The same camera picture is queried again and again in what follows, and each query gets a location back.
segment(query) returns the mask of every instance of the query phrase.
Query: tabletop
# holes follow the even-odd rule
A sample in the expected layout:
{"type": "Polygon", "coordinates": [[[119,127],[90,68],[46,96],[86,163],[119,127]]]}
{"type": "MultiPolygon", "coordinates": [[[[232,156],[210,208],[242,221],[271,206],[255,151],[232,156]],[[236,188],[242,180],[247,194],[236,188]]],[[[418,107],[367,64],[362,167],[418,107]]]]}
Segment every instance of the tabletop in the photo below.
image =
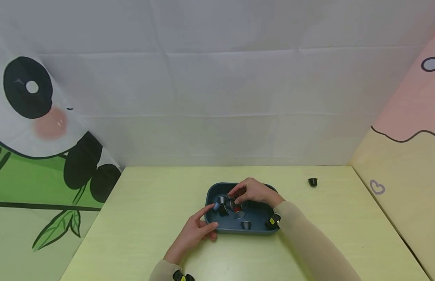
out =
{"type": "MultiPolygon", "coordinates": [[[[345,255],[362,280],[428,281],[350,166],[127,167],[61,281],[147,280],[214,183],[246,177],[294,202],[345,255]],[[310,187],[307,178],[318,178],[310,187]]],[[[312,280],[281,231],[219,234],[181,264],[198,281],[312,280]]]]}

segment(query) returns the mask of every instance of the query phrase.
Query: dark blue tray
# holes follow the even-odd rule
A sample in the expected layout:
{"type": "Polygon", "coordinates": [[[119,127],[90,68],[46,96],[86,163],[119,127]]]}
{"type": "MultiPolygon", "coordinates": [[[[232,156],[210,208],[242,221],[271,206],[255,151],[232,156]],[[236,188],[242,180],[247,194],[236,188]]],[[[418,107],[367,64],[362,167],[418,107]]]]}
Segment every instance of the dark blue tray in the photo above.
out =
{"type": "MultiPolygon", "coordinates": [[[[218,200],[219,196],[227,196],[227,193],[236,186],[237,183],[216,183],[208,190],[207,199],[205,205],[209,205],[218,200]]],[[[230,208],[230,202],[227,202],[228,216],[221,216],[217,211],[210,210],[205,214],[205,221],[218,222],[219,226],[216,231],[218,233],[234,233],[234,234],[257,234],[257,235],[271,235],[274,234],[278,227],[274,230],[268,230],[264,223],[271,218],[274,214],[274,210],[269,207],[268,204],[258,203],[254,201],[247,201],[247,206],[244,209],[245,216],[242,219],[235,219],[234,212],[230,208]],[[250,221],[251,229],[246,230],[241,227],[241,222],[250,221]]]]}

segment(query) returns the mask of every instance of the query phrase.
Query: heart drawing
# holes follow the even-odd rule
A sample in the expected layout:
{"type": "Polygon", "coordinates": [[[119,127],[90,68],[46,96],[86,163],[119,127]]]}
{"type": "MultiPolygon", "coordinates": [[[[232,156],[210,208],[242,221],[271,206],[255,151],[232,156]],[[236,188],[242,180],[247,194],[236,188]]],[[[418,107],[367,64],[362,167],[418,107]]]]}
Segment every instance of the heart drawing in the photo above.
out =
{"type": "Polygon", "coordinates": [[[372,192],[374,192],[375,195],[380,195],[385,193],[385,186],[383,184],[377,183],[376,180],[371,180],[369,182],[369,185],[371,186],[372,192]]]}

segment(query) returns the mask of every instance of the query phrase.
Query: white wall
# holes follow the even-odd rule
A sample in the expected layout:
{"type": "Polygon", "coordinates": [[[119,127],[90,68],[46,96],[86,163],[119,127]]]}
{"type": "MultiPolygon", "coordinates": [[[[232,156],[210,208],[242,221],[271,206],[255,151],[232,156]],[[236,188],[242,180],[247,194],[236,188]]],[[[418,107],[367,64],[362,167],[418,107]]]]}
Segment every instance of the white wall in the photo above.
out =
{"type": "Polygon", "coordinates": [[[0,0],[121,165],[345,164],[435,0],[0,0]]]}

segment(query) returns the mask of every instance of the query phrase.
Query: black wristband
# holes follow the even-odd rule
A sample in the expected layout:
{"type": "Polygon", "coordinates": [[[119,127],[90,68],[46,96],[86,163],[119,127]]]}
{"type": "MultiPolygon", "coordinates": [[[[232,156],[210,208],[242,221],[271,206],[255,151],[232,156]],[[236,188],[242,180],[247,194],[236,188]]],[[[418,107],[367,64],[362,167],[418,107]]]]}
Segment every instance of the black wristband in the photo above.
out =
{"type": "Polygon", "coordinates": [[[174,274],[172,275],[172,279],[174,279],[174,281],[194,281],[194,277],[187,274],[186,276],[183,275],[182,272],[180,272],[180,270],[177,270],[176,272],[174,272],[174,274]]]}
{"type": "Polygon", "coordinates": [[[280,215],[275,213],[270,219],[268,219],[264,223],[264,225],[268,230],[273,230],[278,227],[278,223],[280,222],[280,219],[281,219],[280,215]]]}
{"type": "Polygon", "coordinates": [[[174,281],[186,281],[185,276],[183,276],[183,273],[181,273],[180,270],[174,272],[172,279],[174,279],[174,281]]]}

